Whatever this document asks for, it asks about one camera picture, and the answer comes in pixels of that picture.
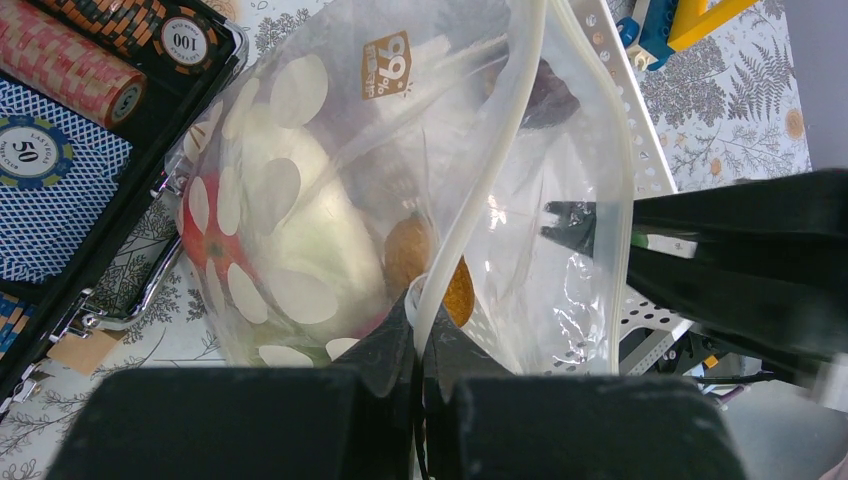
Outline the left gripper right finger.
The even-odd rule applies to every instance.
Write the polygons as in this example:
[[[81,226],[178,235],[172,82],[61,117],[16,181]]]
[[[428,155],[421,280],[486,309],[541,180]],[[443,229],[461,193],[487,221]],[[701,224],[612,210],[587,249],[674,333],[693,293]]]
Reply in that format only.
[[[445,314],[423,360],[429,479],[742,479],[714,404],[666,376],[515,375]]]

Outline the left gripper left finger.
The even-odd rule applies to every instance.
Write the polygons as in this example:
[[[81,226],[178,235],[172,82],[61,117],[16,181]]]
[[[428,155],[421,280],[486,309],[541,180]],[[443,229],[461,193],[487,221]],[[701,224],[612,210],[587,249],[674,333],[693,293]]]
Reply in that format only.
[[[138,368],[105,378],[51,479],[409,479],[405,304],[326,367]]]

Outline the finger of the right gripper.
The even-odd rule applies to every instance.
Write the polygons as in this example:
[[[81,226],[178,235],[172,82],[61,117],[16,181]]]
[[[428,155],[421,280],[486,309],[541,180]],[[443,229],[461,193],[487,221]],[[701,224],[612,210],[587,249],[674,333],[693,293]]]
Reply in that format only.
[[[692,258],[633,246],[627,282],[791,372],[847,351],[844,242],[702,242]]]
[[[706,244],[712,255],[785,259],[847,256],[847,172],[819,170],[707,190],[635,200],[625,225],[635,237],[659,235]]]

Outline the white radish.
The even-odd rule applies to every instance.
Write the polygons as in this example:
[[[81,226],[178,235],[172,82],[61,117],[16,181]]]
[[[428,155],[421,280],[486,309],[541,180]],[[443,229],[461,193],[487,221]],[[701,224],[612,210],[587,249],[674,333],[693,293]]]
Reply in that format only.
[[[276,307],[316,339],[362,337],[386,303],[375,246],[321,144],[305,129],[240,139],[252,252]]]

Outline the red tomato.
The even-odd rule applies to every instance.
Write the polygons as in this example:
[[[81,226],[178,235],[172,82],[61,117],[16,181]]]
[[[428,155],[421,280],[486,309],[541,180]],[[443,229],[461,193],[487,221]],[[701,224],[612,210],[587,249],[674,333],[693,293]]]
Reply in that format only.
[[[178,232],[184,250],[206,289],[211,266],[222,288],[229,287],[228,273],[240,269],[252,283],[259,279],[237,232],[240,215],[234,170],[226,168],[194,177],[178,207]]]

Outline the clear zip top bag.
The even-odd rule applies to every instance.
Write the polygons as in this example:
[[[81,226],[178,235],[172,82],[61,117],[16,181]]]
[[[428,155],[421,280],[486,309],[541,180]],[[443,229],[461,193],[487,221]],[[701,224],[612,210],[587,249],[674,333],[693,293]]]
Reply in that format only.
[[[335,1],[261,55],[174,148],[189,182],[234,170],[237,232],[259,277],[190,267],[223,357],[319,367],[403,301],[518,374],[609,374],[631,219],[632,153],[614,82],[572,1]],[[580,101],[522,128],[540,60]],[[241,185],[247,131],[305,129],[375,246],[386,303],[362,337],[316,339],[263,286]]]

